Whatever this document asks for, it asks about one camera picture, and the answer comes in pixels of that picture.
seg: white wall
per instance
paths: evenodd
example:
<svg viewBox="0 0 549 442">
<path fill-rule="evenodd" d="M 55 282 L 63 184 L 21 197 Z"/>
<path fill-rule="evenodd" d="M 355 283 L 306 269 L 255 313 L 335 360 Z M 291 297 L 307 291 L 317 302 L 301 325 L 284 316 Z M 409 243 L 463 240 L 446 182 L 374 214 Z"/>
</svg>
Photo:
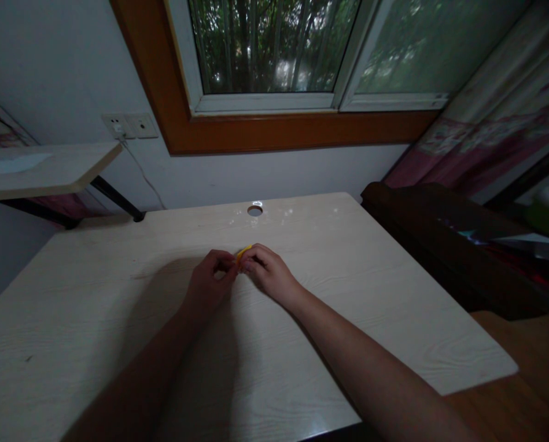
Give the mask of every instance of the white wall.
<svg viewBox="0 0 549 442">
<path fill-rule="evenodd" d="M 101 114 L 151 113 L 108 0 L 0 0 L 0 105 L 41 144 L 110 141 Z M 129 144 L 169 208 L 341 190 L 359 199 L 406 148 L 170 157 L 161 138 Z M 127 153 L 103 177 L 158 208 Z"/>
<path fill-rule="evenodd" d="M 55 232 L 51 223 L 0 204 L 0 293 Z"/>
</svg>

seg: hand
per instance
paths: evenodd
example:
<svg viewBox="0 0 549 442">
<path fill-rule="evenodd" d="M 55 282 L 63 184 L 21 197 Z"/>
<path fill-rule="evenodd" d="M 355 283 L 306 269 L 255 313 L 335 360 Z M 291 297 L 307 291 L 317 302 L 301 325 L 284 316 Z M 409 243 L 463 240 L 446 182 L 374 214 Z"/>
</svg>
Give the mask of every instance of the hand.
<svg viewBox="0 0 549 442">
<path fill-rule="evenodd" d="M 232 254 L 224 250 L 210 251 L 193 270 L 181 308 L 188 309 L 196 319 L 209 319 L 232 290 L 233 282 L 238 275 L 235 259 Z M 215 273 L 220 270 L 225 271 L 226 274 L 218 279 Z"/>
<path fill-rule="evenodd" d="M 267 295 L 286 309 L 306 290 L 291 274 L 282 258 L 262 244 L 254 244 L 244 252 L 240 267 L 255 276 Z"/>
</svg>

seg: electrical outlet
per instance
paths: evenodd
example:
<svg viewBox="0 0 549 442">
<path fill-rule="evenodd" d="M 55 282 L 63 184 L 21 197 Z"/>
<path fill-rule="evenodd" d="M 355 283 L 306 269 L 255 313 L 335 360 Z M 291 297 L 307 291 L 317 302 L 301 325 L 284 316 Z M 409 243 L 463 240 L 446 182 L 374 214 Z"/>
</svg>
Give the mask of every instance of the electrical outlet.
<svg viewBox="0 0 549 442">
<path fill-rule="evenodd" d="M 125 118 L 137 138 L 158 138 L 150 114 L 126 114 Z"/>
<path fill-rule="evenodd" d="M 113 138 L 119 139 L 121 134 L 125 138 L 135 138 L 133 129 L 123 114 L 103 114 L 101 118 Z"/>
</svg>

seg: pink curtain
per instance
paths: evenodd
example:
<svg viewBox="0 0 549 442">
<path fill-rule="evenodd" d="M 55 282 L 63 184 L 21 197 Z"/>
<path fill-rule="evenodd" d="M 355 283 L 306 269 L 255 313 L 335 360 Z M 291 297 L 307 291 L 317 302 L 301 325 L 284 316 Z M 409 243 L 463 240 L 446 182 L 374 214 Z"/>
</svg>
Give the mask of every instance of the pink curtain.
<svg viewBox="0 0 549 442">
<path fill-rule="evenodd" d="M 22 128 L 16 125 L 8 115 L 5 115 L 4 111 L 0 108 L 0 149 L 36 144 L 35 140 Z M 31 200 L 72 218 L 87 218 L 95 215 L 84 205 L 75 193 L 43 196 L 31 198 Z"/>
<path fill-rule="evenodd" d="M 385 179 L 473 195 L 549 145 L 549 2 L 535 2 Z"/>
</svg>

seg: small yellow item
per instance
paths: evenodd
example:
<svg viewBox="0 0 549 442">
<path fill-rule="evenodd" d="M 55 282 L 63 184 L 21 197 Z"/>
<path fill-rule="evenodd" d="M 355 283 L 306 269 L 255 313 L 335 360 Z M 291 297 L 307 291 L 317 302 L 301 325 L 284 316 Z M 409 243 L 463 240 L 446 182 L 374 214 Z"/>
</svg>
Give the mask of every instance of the small yellow item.
<svg viewBox="0 0 549 442">
<path fill-rule="evenodd" d="M 239 267 L 239 261 L 242 259 L 242 255 L 244 254 L 245 251 L 247 250 L 250 250 L 252 248 L 252 244 L 250 244 L 249 246 L 247 246 L 245 249 L 242 249 L 238 255 L 236 256 L 236 266 Z"/>
</svg>

